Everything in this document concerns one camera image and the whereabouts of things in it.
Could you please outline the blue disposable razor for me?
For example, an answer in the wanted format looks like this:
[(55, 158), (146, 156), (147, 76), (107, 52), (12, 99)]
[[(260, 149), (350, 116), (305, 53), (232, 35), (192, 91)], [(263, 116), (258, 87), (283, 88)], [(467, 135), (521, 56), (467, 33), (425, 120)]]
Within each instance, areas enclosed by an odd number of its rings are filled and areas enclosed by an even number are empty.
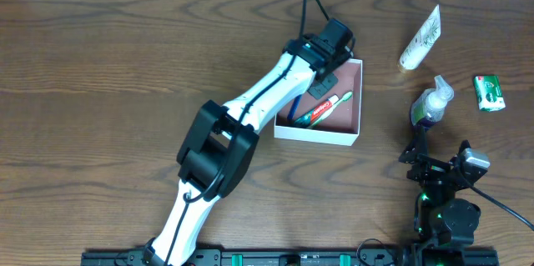
[(297, 109), (299, 107), (300, 100), (301, 100), (301, 95), (295, 97), (295, 99), (293, 100), (293, 103), (292, 103), (292, 105), (290, 107), (290, 110), (289, 110), (289, 113), (287, 115), (287, 121), (290, 122), (290, 123), (293, 121), (293, 118), (295, 116), (295, 112), (297, 111)]

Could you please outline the red white toothpaste tube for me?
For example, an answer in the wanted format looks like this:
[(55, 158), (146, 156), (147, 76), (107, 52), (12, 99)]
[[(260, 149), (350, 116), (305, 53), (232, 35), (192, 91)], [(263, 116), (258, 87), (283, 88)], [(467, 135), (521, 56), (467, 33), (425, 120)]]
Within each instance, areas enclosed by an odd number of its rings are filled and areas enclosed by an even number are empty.
[(297, 118), (292, 125), (296, 128), (308, 128), (311, 124), (315, 123), (324, 113), (330, 110), (335, 103), (339, 101), (337, 95), (332, 95), (324, 102), (318, 104), (307, 113), (304, 113)]

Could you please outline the green toothbrush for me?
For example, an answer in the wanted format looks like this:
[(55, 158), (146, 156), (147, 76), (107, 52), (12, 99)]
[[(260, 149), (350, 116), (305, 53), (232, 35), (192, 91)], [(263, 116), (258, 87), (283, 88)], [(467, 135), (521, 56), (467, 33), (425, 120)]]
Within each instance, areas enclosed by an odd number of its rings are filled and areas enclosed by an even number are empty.
[(352, 91), (349, 91), (347, 93), (345, 93), (343, 95), (343, 97), (338, 100), (336, 103), (334, 103), (332, 105), (331, 108), (329, 108), (326, 112), (324, 112), (317, 120), (315, 120), (310, 126), (309, 128), (313, 128), (314, 126), (318, 125), (319, 123), (321, 123), (322, 121), (324, 121), (325, 119), (327, 119), (334, 111), (335, 109), (343, 102), (346, 102), (348, 101), (353, 95), (353, 92)]

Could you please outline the white box pink interior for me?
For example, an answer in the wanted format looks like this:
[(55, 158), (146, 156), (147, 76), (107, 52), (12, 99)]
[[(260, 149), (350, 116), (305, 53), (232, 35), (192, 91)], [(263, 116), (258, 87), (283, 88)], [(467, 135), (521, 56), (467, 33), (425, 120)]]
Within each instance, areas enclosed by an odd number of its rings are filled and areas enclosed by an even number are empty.
[(295, 119), (333, 95), (342, 99), (346, 93), (352, 92), (351, 97), (341, 101), (325, 120), (313, 128), (297, 128), (288, 122), (287, 117), (293, 104), (293, 101), (290, 101), (275, 117), (275, 138), (343, 146), (351, 146), (355, 142), (360, 134), (363, 61), (349, 59), (333, 74), (338, 78), (338, 83), (321, 99), (315, 99), (305, 93), (295, 111)]

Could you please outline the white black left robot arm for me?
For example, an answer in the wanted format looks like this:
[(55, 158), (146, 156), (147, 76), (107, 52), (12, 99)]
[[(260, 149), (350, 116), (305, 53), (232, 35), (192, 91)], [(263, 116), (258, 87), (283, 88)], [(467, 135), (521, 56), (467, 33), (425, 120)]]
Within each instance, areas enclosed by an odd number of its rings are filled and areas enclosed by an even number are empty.
[(291, 100), (353, 55), (350, 33), (305, 34), (288, 42), (275, 66), (248, 91), (197, 112), (177, 154), (178, 194), (162, 232), (144, 250), (147, 265), (182, 265), (193, 254), (213, 206), (248, 170), (259, 134)]

